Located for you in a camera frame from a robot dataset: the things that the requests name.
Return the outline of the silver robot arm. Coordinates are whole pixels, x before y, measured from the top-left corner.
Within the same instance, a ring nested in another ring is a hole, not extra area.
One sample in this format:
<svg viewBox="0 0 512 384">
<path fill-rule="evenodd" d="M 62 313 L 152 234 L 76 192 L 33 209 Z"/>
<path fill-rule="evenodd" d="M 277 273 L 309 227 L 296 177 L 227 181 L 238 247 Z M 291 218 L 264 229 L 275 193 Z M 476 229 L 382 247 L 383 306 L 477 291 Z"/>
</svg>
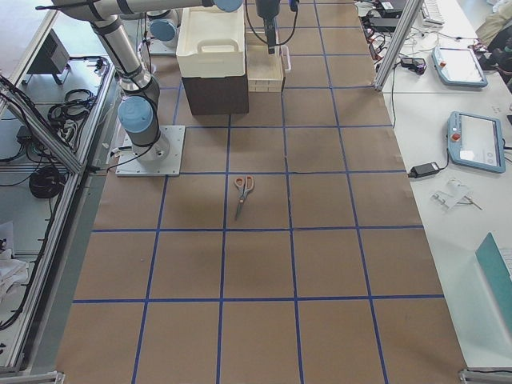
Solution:
<svg viewBox="0 0 512 384">
<path fill-rule="evenodd" d="M 134 156 L 150 161 L 169 152 L 158 122 L 160 88 L 155 77 L 143 68 L 119 16 L 197 6 L 230 13 L 241 5 L 241 1 L 52 1 L 47 8 L 91 25 L 126 95 L 118 108 L 118 119 L 131 140 Z"/>
<path fill-rule="evenodd" d="M 164 46 L 175 48 L 182 12 L 177 9 L 149 11 L 146 13 L 149 29 L 146 38 L 160 41 Z"/>
</svg>

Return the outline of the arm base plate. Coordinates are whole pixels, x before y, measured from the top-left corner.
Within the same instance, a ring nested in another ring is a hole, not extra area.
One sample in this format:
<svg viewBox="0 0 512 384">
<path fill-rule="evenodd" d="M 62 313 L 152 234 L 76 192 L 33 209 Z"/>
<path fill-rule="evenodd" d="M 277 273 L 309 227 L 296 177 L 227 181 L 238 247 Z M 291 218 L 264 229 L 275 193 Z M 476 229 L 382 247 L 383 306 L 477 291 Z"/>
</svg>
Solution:
<svg viewBox="0 0 512 384">
<path fill-rule="evenodd" d="M 114 171 L 117 176 L 179 176 L 182 164 L 182 151 L 184 147 L 186 128 L 184 126 L 160 126 L 160 139 L 143 156 L 136 158 L 145 149 L 132 148 L 131 140 L 124 133 L 123 146 L 128 150 L 120 153 L 119 161 L 122 163 Z"/>
</svg>

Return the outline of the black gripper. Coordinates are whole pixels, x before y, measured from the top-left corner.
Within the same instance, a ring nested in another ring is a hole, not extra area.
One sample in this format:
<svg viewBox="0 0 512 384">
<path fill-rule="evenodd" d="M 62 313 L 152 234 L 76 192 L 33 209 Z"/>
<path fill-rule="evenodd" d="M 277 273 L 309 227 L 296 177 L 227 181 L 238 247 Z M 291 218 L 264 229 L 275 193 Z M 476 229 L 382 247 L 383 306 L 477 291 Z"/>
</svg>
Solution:
<svg viewBox="0 0 512 384">
<path fill-rule="evenodd" d="M 275 53 L 275 17 L 279 14 L 279 0 L 256 0 L 257 15 L 264 18 L 264 28 L 268 54 Z"/>
</svg>

